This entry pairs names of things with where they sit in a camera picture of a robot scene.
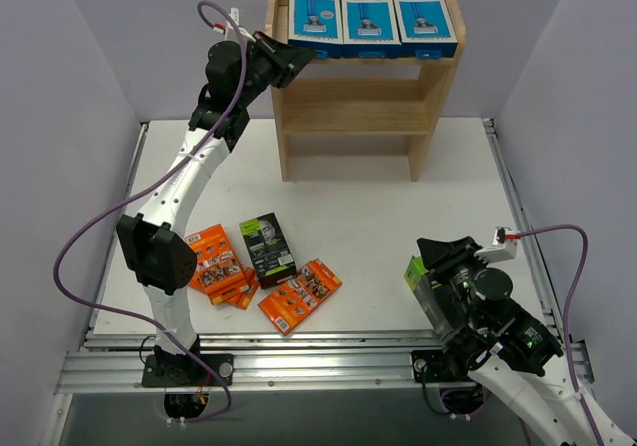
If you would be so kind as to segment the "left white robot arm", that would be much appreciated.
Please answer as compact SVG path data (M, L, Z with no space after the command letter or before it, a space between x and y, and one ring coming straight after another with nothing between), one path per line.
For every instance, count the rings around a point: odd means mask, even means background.
M186 292L196 270L196 254L185 241L188 219L213 172L243 134L249 104L267 87L286 87L315 55L311 48L260 31L244 42L214 44L207 55L206 83L169 180L153 188L135 215L118 220L125 262L159 323L143 385L193 386L205 378Z

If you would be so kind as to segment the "white Harry's razor blister pack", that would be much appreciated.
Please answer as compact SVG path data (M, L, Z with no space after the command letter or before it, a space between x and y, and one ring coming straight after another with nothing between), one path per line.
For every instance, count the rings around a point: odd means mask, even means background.
M341 0L289 0L288 44L316 51L319 60L343 56Z

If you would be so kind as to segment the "blue Harry's razor box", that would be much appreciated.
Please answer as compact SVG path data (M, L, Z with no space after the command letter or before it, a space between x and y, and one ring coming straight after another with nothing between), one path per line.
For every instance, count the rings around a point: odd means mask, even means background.
M393 0L341 0L343 56L395 59L400 35Z
M458 46L445 0L393 0L401 57L453 58Z

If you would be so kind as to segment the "black green Gillette box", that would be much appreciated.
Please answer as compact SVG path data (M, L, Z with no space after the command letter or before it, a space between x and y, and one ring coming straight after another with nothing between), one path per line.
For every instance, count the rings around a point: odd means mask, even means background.
M274 212L245 220L239 228L262 289L296 274L296 262Z
M426 314L438 339L450 339L457 328L454 326L449 296L436 278L436 273L424 265L420 256L412 256L404 279Z

